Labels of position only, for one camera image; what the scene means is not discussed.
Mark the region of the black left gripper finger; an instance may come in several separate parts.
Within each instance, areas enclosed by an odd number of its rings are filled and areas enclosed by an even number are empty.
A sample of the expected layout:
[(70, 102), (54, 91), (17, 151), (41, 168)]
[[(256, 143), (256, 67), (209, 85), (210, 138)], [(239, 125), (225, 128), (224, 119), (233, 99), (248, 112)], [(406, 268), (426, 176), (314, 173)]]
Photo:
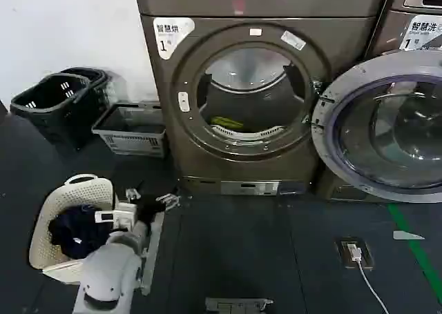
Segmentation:
[(144, 191), (143, 191), (144, 180), (138, 183), (136, 186), (127, 188), (125, 190), (125, 196), (128, 203), (138, 204), (143, 199), (145, 199)]
[(180, 205), (180, 195), (173, 193), (167, 193), (155, 199), (160, 205), (164, 207), (164, 210), (171, 210)]

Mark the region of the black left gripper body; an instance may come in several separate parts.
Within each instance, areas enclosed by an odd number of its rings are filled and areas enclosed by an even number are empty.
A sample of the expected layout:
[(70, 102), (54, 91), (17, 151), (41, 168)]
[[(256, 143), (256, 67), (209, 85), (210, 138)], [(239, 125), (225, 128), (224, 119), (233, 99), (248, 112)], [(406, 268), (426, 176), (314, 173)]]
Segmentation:
[(137, 221), (144, 223), (148, 230), (151, 229), (151, 222), (155, 219), (155, 216), (166, 210), (166, 204), (157, 201), (153, 195), (141, 196), (135, 200), (135, 204), (137, 206)]

